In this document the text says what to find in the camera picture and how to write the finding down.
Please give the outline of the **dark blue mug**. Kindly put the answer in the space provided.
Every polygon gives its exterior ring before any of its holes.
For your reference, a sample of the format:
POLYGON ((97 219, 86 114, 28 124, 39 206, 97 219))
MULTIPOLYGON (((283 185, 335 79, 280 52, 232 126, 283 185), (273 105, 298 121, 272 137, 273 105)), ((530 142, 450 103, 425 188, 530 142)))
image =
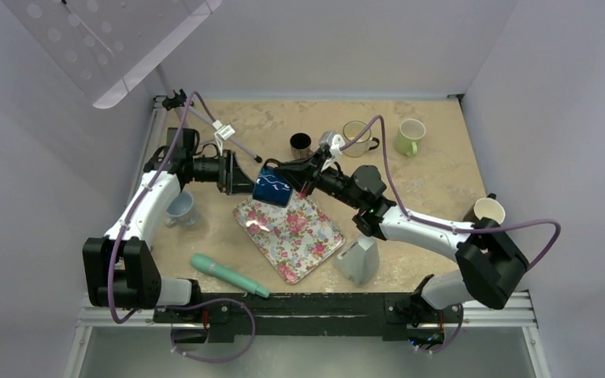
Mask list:
POLYGON ((291 200, 293 188, 275 172, 275 168, 279 164, 280 162, 276 159, 264 161, 254 182, 252 198, 271 206, 285 208, 291 200))

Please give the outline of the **brown small mug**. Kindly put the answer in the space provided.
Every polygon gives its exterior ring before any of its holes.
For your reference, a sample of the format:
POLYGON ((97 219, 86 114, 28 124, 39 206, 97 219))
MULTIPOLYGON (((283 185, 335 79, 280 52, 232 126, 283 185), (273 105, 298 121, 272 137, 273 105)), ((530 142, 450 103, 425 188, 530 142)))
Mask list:
POLYGON ((312 139, 311 137, 303 132, 295 133, 289 139, 292 157, 295 160, 309 158, 313 155, 311 149, 312 139))

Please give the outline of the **grey mug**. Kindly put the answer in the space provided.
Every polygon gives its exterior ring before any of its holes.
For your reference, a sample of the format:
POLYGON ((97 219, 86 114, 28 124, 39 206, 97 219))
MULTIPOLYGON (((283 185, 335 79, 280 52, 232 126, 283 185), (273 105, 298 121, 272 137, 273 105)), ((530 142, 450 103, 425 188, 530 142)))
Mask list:
POLYGON ((165 220, 167 228, 177 226, 192 226, 196 224, 200 218, 199 212, 195 207, 195 199, 192 193, 181 191, 178 196, 169 204, 166 214, 168 218, 165 220))

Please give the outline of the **cream mug black handle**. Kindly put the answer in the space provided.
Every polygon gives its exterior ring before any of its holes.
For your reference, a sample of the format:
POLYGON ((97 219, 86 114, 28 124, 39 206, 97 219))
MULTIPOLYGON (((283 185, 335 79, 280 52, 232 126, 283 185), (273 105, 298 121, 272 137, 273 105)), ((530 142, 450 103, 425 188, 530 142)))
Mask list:
POLYGON ((366 124, 358 120, 349 121, 343 126, 342 135, 346 142, 343 153, 348 157, 359 158, 380 146, 380 140, 370 130, 364 132, 365 128, 366 124))

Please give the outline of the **light green mug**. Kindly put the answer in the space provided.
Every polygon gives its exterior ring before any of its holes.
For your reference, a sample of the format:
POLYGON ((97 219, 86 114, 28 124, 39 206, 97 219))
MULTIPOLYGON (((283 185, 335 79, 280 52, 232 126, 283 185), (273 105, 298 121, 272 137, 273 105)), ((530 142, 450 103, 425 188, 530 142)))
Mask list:
POLYGON ((395 139, 395 150, 407 157, 415 157, 425 134, 426 127, 421 121, 416 119, 403 120, 395 139))

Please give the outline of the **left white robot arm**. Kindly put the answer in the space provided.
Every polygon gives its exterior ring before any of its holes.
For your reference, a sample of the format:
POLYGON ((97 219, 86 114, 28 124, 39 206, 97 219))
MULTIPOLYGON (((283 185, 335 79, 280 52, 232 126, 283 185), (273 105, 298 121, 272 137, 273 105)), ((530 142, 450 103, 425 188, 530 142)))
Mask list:
POLYGON ((163 277, 151 255, 165 210, 191 182, 215 183, 226 195, 248 195, 254 181, 232 150, 198 152, 195 129, 169 128, 166 144, 145 164, 139 188, 116 223, 82 248, 88 298, 93 306, 153 309, 173 306, 185 322, 199 319, 203 300, 195 280, 163 277))

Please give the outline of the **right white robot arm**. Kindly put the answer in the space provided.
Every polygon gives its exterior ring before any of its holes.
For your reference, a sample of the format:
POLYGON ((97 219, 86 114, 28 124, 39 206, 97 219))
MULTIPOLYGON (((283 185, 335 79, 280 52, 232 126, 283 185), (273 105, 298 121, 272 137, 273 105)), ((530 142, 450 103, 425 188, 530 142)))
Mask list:
POLYGON ((429 275, 417 286, 403 309, 413 322, 473 300, 490 309, 505 307, 529 261, 494 220, 455 223, 400 209, 384 196, 387 186, 377 167, 361 165, 348 176, 336 167, 324 169, 322 162, 317 152, 294 161, 268 159, 265 165, 301 194, 318 189, 356 209, 352 220, 363 235, 419 246, 457 264, 457 270, 429 275))

